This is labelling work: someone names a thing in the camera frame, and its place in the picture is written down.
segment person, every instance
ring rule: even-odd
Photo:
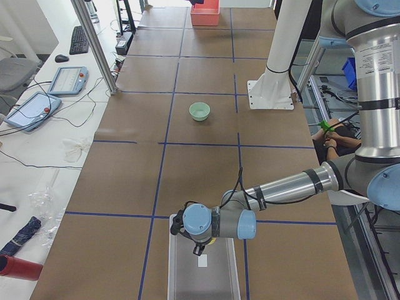
[[[354,153],[361,146],[361,140],[356,139],[355,135],[338,119],[330,119],[328,124],[334,125],[334,131],[325,133],[323,129],[320,129],[311,136],[319,164]]]

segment clear plastic tray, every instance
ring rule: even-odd
[[[240,300],[233,239],[217,239],[202,256],[194,242],[169,235],[168,300]]]

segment gray chair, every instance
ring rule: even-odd
[[[10,37],[0,36],[0,41],[11,41]],[[0,50],[10,54],[11,57],[0,60],[0,107],[7,108],[16,103],[24,91],[24,87],[29,79],[35,74],[38,64],[30,59],[19,58],[11,51],[0,45]],[[6,109],[0,109],[0,113],[7,114]]]

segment keyboard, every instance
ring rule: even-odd
[[[69,54],[82,54],[88,53],[89,51],[89,42],[88,38],[83,31],[82,26],[76,26],[74,31],[72,32],[71,37],[71,47],[69,48]]]

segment person's hand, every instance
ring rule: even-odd
[[[328,132],[325,134],[325,138],[326,138],[326,139],[334,139],[335,141],[339,141],[340,138],[341,138],[341,136],[338,135],[338,133],[335,132],[335,131],[328,131]]]
[[[325,147],[333,146],[336,147],[338,146],[337,142],[334,139],[326,139],[324,143]]]

